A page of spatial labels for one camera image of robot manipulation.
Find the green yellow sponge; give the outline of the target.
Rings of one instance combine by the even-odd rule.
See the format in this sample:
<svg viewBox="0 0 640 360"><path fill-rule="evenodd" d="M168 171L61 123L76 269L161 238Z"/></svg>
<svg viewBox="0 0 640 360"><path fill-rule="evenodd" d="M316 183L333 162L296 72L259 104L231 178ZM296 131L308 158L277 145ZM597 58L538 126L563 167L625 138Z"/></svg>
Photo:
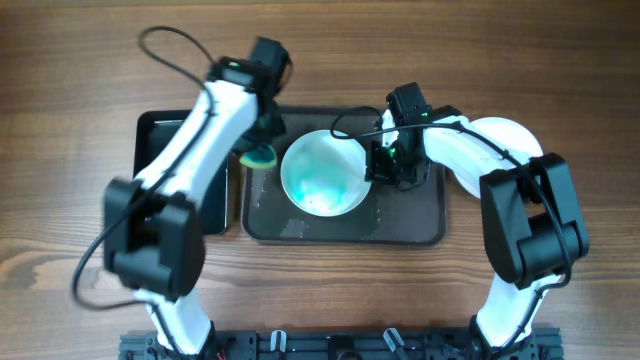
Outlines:
<svg viewBox="0 0 640 360"><path fill-rule="evenodd" d="M259 145L252 151L242 154L239 162L251 169L270 169L278 164L278 156L271 145Z"/></svg>

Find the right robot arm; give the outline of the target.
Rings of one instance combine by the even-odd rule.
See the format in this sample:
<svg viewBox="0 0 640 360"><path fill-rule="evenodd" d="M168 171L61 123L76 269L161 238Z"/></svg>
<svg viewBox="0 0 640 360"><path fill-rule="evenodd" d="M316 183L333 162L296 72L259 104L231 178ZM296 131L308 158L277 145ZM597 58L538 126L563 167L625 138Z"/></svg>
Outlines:
<svg viewBox="0 0 640 360"><path fill-rule="evenodd" d="M548 292L566 287L589 238L569 167L544 153L523 125L504 117L470 120L428 104L417 83L386 97L367 159L367 179L415 184L423 162L451 170L480 201L484 249L495 276L471 321L468 355L520 350Z"/></svg>

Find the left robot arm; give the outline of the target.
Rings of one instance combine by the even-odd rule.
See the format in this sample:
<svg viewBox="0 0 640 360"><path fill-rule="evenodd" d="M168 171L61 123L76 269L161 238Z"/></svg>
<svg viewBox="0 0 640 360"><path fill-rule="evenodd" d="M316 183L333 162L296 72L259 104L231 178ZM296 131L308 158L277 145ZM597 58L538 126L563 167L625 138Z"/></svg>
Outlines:
<svg viewBox="0 0 640 360"><path fill-rule="evenodd" d="M292 62L280 42L256 40L246 59L214 62L184 123L131 181L106 188L103 262L133 290L172 358L215 359L215 329L195 285L205 260L202 207L229 154L253 169L276 166L286 132L276 96Z"/></svg>

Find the white plate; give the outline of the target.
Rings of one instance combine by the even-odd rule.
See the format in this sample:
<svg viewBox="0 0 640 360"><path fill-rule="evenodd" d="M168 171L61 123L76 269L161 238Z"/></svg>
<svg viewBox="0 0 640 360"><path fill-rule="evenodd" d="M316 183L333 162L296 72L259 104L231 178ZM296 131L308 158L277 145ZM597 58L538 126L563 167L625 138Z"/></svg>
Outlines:
<svg viewBox="0 0 640 360"><path fill-rule="evenodd" d="M302 211L336 217L354 210L367 197L366 151L339 132L316 130L296 139L280 165L282 188Z"/></svg>
<svg viewBox="0 0 640 360"><path fill-rule="evenodd" d="M503 117L484 117L470 122L470 129L507 150L520 163L543 155L536 137L523 125Z"/></svg>

